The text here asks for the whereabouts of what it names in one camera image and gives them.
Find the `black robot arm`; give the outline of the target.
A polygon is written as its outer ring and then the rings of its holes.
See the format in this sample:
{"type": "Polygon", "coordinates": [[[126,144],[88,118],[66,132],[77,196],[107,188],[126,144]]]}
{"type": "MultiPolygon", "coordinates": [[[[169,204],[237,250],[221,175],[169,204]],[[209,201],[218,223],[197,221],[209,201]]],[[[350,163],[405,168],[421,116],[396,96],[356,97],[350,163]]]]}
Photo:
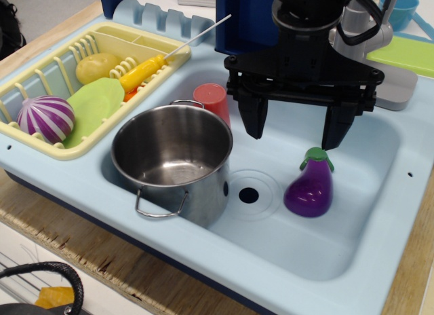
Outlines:
{"type": "Polygon", "coordinates": [[[329,42],[331,29],[342,28],[350,1],[364,6],[376,24],[382,22],[372,0],[274,0],[277,44],[225,59],[228,93],[250,136],[262,136],[270,100],[324,106],[321,146],[330,150],[341,144],[355,117],[374,108],[384,73],[343,56],[329,42]]]}

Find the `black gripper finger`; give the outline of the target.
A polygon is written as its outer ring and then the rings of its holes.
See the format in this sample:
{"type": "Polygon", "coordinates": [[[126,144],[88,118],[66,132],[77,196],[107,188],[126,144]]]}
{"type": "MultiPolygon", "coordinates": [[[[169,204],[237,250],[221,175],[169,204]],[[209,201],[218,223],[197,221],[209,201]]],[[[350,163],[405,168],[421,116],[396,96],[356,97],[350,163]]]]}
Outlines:
{"type": "Polygon", "coordinates": [[[321,147],[324,150],[337,148],[355,119],[355,106],[341,105],[327,108],[321,147]]]}
{"type": "Polygon", "coordinates": [[[259,94],[240,89],[237,102],[245,131],[254,139],[260,139],[267,118],[268,100],[259,94]]]}

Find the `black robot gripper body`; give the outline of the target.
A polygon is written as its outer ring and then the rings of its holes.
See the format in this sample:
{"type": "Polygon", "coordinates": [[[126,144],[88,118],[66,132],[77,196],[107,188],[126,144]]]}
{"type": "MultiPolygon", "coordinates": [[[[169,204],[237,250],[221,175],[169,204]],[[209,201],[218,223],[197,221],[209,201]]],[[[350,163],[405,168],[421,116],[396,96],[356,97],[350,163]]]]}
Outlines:
{"type": "Polygon", "coordinates": [[[283,53],[276,47],[225,58],[228,88],[242,96],[324,107],[354,107],[357,115],[371,111],[382,71],[336,52],[330,45],[315,56],[283,53]]]}

